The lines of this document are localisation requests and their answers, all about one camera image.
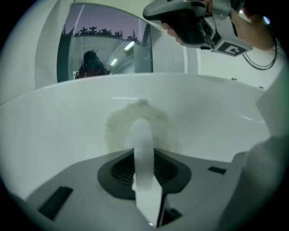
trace cable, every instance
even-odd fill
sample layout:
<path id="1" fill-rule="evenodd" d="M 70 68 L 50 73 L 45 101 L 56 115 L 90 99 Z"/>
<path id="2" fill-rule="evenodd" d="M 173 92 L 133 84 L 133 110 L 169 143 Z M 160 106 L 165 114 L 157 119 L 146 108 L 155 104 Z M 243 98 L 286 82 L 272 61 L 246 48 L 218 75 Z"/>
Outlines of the cable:
<path id="1" fill-rule="evenodd" d="M 247 63 L 252 66 L 253 68 L 257 69 L 257 70 L 268 70 L 270 69 L 276 62 L 277 59 L 277 41 L 276 38 L 274 37 L 274 44 L 275 44 L 275 55 L 274 58 L 272 60 L 272 62 L 270 64 L 268 64 L 267 66 L 261 66 L 258 65 L 256 63 L 254 63 L 247 54 L 243 54 L 244 59 L 247 61 Z"/>

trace hand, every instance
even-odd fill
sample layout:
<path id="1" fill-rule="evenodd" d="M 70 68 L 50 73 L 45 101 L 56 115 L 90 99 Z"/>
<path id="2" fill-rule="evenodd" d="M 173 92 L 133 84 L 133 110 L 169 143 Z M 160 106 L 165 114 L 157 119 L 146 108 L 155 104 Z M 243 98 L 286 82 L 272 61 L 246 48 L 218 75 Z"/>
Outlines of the hand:
<path id="1" fill-rule="evenodd" d="M 212 13 L 213 3 L 212 0 L 203 0 L 207 4 L 207 13 Z M 177 33 L 167 24 L 163 23 L 162 28 L 168 31 L 168 35 L 176 38 L 176 41 L 183 45 L 183 41 L 178 37 Z"/>

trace sky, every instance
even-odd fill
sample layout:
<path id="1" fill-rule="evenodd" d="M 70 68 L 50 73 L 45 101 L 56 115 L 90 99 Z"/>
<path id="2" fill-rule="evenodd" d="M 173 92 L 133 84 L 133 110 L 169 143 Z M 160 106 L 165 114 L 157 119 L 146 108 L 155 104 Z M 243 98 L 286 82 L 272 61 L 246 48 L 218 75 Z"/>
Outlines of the sky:
<path id="1" fill-rule="evenodd" d="M 72 5 L 68 18 L 65 23 L 66 31 L 70 31 L 76 23 L 77 17 L 83 5 Z M 107 29 L 112 30 L 112 33 L 122 30 L 123 38 L 132 36 L 132 30 L 139 40 L 142 40 L 146 23 L 131 14 L 123 11 L 99 6 L 99 5 L 85 5 L 84 10 L 79 18 L 76 31 L 83 27 L 97 27 L 96 30 Z"/>

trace person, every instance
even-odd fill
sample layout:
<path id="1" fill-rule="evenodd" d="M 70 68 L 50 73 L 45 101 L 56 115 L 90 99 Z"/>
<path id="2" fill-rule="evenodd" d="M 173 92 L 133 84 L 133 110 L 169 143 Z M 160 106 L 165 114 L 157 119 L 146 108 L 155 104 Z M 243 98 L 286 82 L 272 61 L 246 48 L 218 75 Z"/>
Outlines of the person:
<path id="1" fill-rule="evenodd" d="M 212 13 L 212 0 L 203 0 L 207 4 L 207 13 Z M 257 14 L 251 1 L 245 1 L 243 13 L 250 20 L 247 22 L 239 16 L 239 13 L 231 9 L 231 20 L 235 24 L 238 37 L 250 43 L 253 47 L 263 51 L 268 51 L 274 47 L 274 37 L 270 29 L 266 26 L 263 15 Z M 168 31 L 170 36 L 176 38 L 176 41 L 183 44 L 176 32 L 166 23 L 162 25 L 163 29 Z"/>
<path id="2" fill-rule="evenodd" d="M 104 64 L 99 60 L 96 53 L 88 51 L 83 56 L 82 65 L 78 71 L 78 79 L 106 75 Z"/>

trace window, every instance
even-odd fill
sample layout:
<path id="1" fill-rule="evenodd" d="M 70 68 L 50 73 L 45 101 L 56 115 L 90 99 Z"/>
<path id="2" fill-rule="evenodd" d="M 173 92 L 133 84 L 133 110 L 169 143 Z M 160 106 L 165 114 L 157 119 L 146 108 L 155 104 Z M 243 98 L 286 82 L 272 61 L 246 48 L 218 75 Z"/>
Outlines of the window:
<path id="1" fill-rule="evenodd" d="M 57 81 L 152 72 L 150 26 L 117 9 L 72 5 L 57 56 Z"/>

